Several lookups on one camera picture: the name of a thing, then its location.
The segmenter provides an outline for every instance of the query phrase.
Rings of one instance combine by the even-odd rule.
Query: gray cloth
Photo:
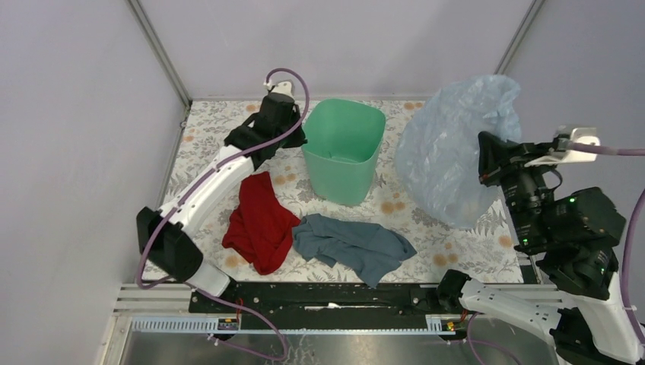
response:
[[[320,214],[303,217],[293,234],[294,248],[305,260],[315,257],[330,267],[340,262],[370,287],[417,254],[408,240],[380,224],[339,221]]]

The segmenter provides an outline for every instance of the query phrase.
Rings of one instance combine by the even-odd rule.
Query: table surface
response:
[[[387,117],[376,176],[365,201],[347,207],[316,196],[302,151],[293,148],[278,150],[258,171],[269,171],[280,203],[298,217],[320,213],[346,221],[374,222],[405,236],[418,254],[383,277],[382,282],[439,282],[448,268],[459,269],[484,282],[522,282],[501,201],[488,209],[475,229],[455,230],[425,214],[399,183],[394,170],[396,145],[405,124],[423,103],[415,100],[365,103],[382,110]],[[166,200],[192,181],[212,161],[229,131],[258,108],[259,102],[195,101],[177,152]],[[361,282],[350,268],[340,264],[330,268],[315,259],[305,262],[293,249],[276,272],[259,275],[234,250],[221,245],[228,218],[239,204],[238,192],[239,186],[226,194],[193,238],[211,264],[238,281]],[[145,280],[162,276],[164,272],[159,268],[150,262],[146,265]]]

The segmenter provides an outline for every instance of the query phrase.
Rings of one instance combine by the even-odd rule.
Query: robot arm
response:
[[[295,127],[300,110],[293,89],[291,81],[278,82],[262,100],[260,110],[231,131],[213,161],[178,196],[157,211],[146,207],[137,215],[140,252],[143,253],[152,240],[148,258],[169,276],[216,297],[227,288],[228,275],[204,260],[192,238],[219,201],[273,157],[279,148],[295,148],[307,143],[302,128],[298,127],[279,142],[232,158]]]
[[[557,163],[595,160],[595,154],[565,151],[569,141],[599,144],[591,128],[563,127],[552,142],[541,144],[501,141],[482,132],[479,173],[480,183],[502,188],[519,240],[515,250],[544,253],[538,267],[559,290],[570,294],[575,307],[531,304],[454,270],[446,273],[437,289],[440,302],[525,329],[572,364],[643,363],[643,346],[623,306],[612,249],[619,243],[625,219],[599,188],[555,200],[555,188],[548,188],[542,177],[550,172],[561,179]]]

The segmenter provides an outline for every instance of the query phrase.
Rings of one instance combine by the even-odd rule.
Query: green plastic bin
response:
[[[385,114],[350,100],[328,99],[313,108],[302,150],[313,191],[343,205],[360,204],[370,191],[385,132]]]

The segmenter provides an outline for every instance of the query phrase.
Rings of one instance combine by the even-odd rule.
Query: wall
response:
[[[96,357],[182,115],[124,1],[0,5],[0,363]]]
[[[546,2],[509,70],[522,87],[516,102],[525,140],[547,141],[562,124],[598,127],[600,141],[643,147],[645,2]],[[629,219],[645,188],[645,160],[599,157],[563,166],[559,194],[600,186]],[[632,255],[631,296],[645,309],[645,219]],[[616,249],[622,257],[622,246]],[[645,311],[637,311],[645,321]]]
[[[190,94],[263,95],[275,67],[315,97],[431,95],[497,67],[531,0],[144,0]]]

